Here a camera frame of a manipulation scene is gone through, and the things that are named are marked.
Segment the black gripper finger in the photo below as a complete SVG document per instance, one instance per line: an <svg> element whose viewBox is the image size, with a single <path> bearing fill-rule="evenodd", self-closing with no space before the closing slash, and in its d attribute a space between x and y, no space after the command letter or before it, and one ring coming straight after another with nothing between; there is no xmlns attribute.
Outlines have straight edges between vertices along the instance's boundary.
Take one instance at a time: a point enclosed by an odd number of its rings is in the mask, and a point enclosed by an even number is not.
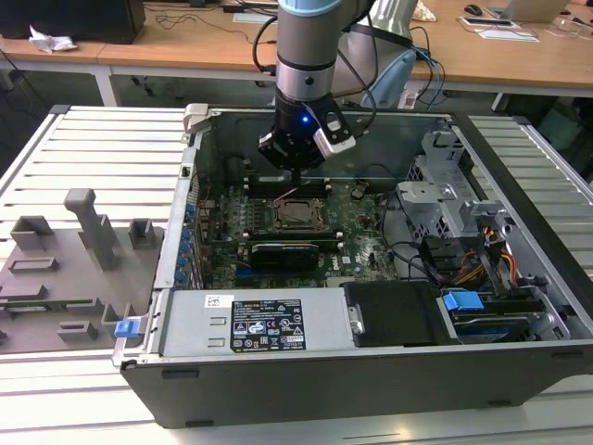
<svg viewBox="0 0 593 445"><path fill-rule="evenodd" d="M304 172L317 168L323 162L324 157L320 152L298 152L296 154L296 185L301 185Z"/></svg>
<svg viewBox="0 0 593 445"><path fill-rule="evenodd" d="M259 153L274 167L288 173L297 184L297 154L293 140L286 133L266 133L259 137Z"/></svg>

